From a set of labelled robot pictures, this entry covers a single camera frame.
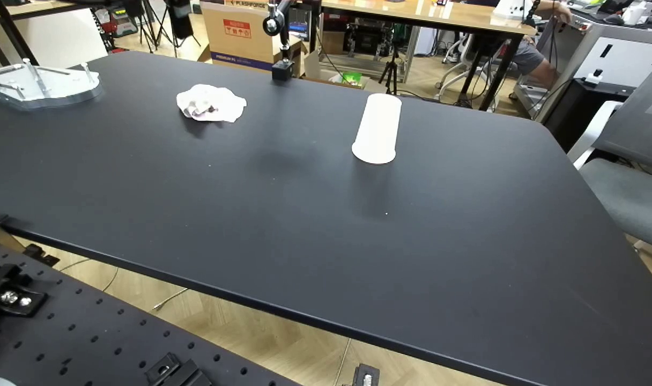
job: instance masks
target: white paper cup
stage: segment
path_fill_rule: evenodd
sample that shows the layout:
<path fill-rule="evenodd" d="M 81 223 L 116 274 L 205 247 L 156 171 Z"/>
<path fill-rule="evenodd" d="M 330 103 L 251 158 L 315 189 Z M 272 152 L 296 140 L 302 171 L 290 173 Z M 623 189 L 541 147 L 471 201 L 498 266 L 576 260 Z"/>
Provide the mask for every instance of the white paper cup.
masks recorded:
<path fill-rule="evenodd" d="M 393 94 L 371 94 L 351 144 L 351 155 L 364 164 L 382 165 L 394 158 L 399 112 L 403 103 Z"/>

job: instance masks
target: wire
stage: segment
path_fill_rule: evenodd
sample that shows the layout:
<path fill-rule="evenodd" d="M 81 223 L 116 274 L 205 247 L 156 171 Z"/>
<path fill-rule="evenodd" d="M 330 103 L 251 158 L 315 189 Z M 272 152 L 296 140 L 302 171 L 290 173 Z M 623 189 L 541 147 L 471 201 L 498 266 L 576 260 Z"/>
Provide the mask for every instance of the wire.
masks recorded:
<path fill-rule="evenodd" d="M 556 15 L 556 30 L 554 30 L 554 37 L 552 37 L 552 50 L 556 51 L 556 64 L 554 64 L 556 70 L 560 69 L 557 35 L 560 35 L 560 30 L 561 30 L 563 25 L 566 25 L 566 24 L 561 24 L 561 22 L 557 20 L 557 15 Z"/>
<path fill-rule="evenodd" d="M 488 83 L 494 83 L 494 78 L 487 73 L 487 79 L 483 79 L 483 90 L 479 94 L 474 94 L 474 98 L 470 98 L 470 103 L 483 98 L 483 94 L 488 90 Z"/>
<path fill-rule="evenodd" d="M 185 290 L 171 293 L 170 298 L 156 303 L 156 304 L 152 307 L 152 311 L 161 311 L 166 304 L 170 304 L 174 298 L 183 297 L 185 292 L 189 292 L 189 290 L 185 287 Z"/>
<path fill-rule="evenodd" d="M 79 265 L 84 265 L 84 262 L 90 262 L 90 260 L 78 260 L 78 262 L 73 262 L 73 265 L 67 265 L 64 269 L 59 269 L 59 273 L 67 273 L 67 271 L 71 271 L 73 266 L 79 266 Z"/>
<path fill-rule="evenodd" d="M 330 57 L 323 51 L 323 44 L 321 44 L 321 39 L 319 39 L 319 47 L 321 47 L 321 57 L 329 60 L 329 64 L 337 70 L 337 73 L 342 73 L 333 60 L 330 60 Z"/>
<path fill-rule="evenodd" d="M 105 285 L 105 290 L 103 290 L 103 292 L 108 292 L 108 290 L 113 285 L 116 274 L 117 274 L 117 269 L 113 269 L 113 274 L 111 274 L 111 280 L 109 280 L 109 283 Z"/>
<path fill-rule="evenodd" d="M 399 96 L 414 96 L 414 98 L 421 98 L 421 100 L 438 103 L 438 98 L 433 98 L 433 96 L 422 96 L 422 94 L 415 94 L 415 92 L 412 92 L 412 90 L 399 90 L 396 94 L 399 94 Z"/>

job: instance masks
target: desk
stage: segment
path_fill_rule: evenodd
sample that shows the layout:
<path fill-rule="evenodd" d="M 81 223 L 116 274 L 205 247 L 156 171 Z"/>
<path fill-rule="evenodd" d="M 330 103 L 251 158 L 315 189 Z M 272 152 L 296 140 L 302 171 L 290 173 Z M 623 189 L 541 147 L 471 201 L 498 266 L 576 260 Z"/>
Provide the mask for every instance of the desk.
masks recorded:
<path fill-rule="evenodd" d="M 52 15 L 52 13 L 69 13 L 74 9 L 84 9 L 78 2 L 30 2 L 24 6 L 3 6 L 3 13 L 8 13 L 8 18 L 0 15 L 0 24 L 7 33 L 7 37 L 11 39 L 11 44 L 15 46 L 15 50 L 20 51 L 22 59 L 31 59 L 31 51 L 28 50 L 24 37 L 20 35 L 20 30 L 13 25 L 13 20 L 30 20 L 30 18 L 40 18 L 40 15 Z M 8 59 L 5 57 L 5 51 L 0 50 L 0 62 L 8 64 Z"/>
<path fill-rule="evenodd" d="M 354 13 L 361 18 L 383 18 L 383 20 L 393 20 L 399 24 L 452 28 L 452 30 L 468 30 L 468 33 L 488 33 L 488 35 L 502 35 L 503 39 L 511 39 L 513 46 L 505 50 L 502 64 L 499 64 L 498 73 L 494 76 L 492 87 L 481 103 L 481 109 L 487 109 L 492 106 L 492 100 L 499 88 L 499 82 L 505 73 L 505 66 L 515 59 L 518 41 L 525 35 L 534 35 L 534 28 L 524 25 L 518 20 L 496 18 L 494 6 L 475 6 L 475 4 L 461 4 L 461 2 L 448 2 L 446 6 L 438 6 L 435 0 L 403 0 L 403 2 L 323 0 L 321 6 L 330 9 L 330 11 Z M 470 76 L 463 83 L 463 90 L 461 90 L 456 103 L 466 103 L 475 66 L 479 66 L 479 59 L 471 62 Z"/>
<path fill-rule="evenodd" d="M 366 167 L 364 92 L 90 69 L 98 103 L 0 108 L 13 232 L 498 381 L 652 384 L 652 277 L 542 126 L 405 98 L 394 164 Z M 197 82 L 244 115 L 185 120 Z"/>

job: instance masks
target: chair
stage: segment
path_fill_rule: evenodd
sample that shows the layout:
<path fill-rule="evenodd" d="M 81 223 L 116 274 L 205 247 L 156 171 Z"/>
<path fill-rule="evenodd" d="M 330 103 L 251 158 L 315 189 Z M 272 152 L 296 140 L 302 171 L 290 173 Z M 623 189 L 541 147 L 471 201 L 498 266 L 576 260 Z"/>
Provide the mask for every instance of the chair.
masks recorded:
<path fill-rule="evenodd" d="M 470 66 L 474 62 L 475 57 L 487 57 L 492 59 L 494 51 L 487 51 L 487 50 L 481 50 L 479 51 L 479 46 L 475 46 L 475 35 L 463 35 L 456 46 L 461 46 L 461 57 L 458 57 L 458 62 L 455 66 L 448 69 L 448 73 L 440 79 L 438 83 L 438 92 L 433 98 L 441 100 L 441 96 L 446 94 L 446 90 L 466 79 L 470 76 Z M 474 73 L 474 78 L 483 79 L 483 83 L 487 87 L 488 83 L 488 62 L 481 64 Z"/>
<path fill-rule="evenodd" d="M 463 47 L 470 44 L 468 33 L 455 33 L 455 30 L 441 30 L 440 33 L 440 46 L 446 41 L 446 37 L 452 39 L 450 46 L 446 46 L 446 53 L 441 57 L 441 64 L 456 64 L 461 60 Z"/>
<path fill-rule="evenodd" d="M 605 158 L 587 162 L 594 151 Z M 598 109 L 568 158 L 618 227 L 652 245 L 652 73 L 623 106 Z"/>

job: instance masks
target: black breadboard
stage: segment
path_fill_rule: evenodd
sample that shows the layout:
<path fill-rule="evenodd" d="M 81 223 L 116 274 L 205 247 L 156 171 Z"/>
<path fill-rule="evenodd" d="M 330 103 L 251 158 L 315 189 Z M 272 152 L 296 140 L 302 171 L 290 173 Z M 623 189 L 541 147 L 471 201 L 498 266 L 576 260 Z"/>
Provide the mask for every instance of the black breadboard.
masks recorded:
<path fill-rule="evenodd" d="M 31 317 L 0 311 L 0 378 L 13 384 L 146 386 L 168 355 L 192 360 L 219 386 L 293 384 L 40 262 L 0 248 L 0 265 L 20 265 L 31 277 L 26 287 L 48 292 Z"/>

